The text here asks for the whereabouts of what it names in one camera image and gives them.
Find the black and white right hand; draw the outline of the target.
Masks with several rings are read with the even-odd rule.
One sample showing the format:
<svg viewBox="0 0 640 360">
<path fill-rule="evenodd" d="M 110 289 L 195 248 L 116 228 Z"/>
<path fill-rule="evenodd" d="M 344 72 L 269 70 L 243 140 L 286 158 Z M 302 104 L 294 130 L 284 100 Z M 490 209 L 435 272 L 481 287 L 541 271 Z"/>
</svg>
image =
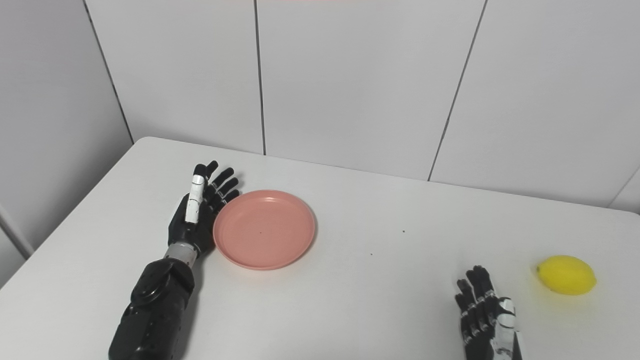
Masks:
<svg viewBox="0 0 640 360">
<path fill-rule="evenodd" d="M 487 269 L 475 265 L 456 282 L 455 303 L 467 360 L 522 360 L 514 301 L 499 297 Z"/>
</svg>

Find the black and white left hand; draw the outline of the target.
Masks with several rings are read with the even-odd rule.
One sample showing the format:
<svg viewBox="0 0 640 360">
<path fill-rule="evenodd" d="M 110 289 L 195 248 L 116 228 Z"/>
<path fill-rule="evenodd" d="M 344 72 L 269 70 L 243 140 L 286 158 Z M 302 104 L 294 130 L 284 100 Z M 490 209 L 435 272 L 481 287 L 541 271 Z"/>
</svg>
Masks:
<svg viewBox="0 0 640 360">
<path fill-rule="evenodd" d="M 240 196 L 239 180 L 233 167 L 215 174 L 219 164 L 195 166 L 189 192 L 183 196 L 168 226 L 169 246 L 185 243 L 204 255 L 215 248 L 213 228 L 217 216 L 232 200 Z"/>
</svg>

